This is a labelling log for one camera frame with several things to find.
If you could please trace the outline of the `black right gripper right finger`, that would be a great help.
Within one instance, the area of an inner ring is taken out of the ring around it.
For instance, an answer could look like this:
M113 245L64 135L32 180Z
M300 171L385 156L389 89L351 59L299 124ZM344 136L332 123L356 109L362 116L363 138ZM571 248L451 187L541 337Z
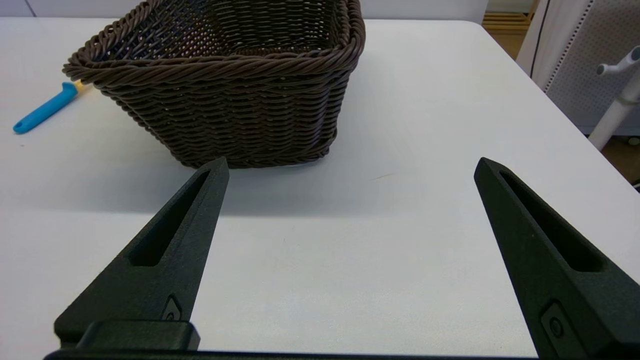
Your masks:
M537 355L637 360L639 284L503 164L474 181Z

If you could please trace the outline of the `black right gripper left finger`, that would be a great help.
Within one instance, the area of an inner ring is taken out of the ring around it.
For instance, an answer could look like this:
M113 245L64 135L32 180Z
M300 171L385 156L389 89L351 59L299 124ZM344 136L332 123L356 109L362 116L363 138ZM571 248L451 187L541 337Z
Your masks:
M103 325L189 328L228 182L225 158L201 166L55 319L61 349Z

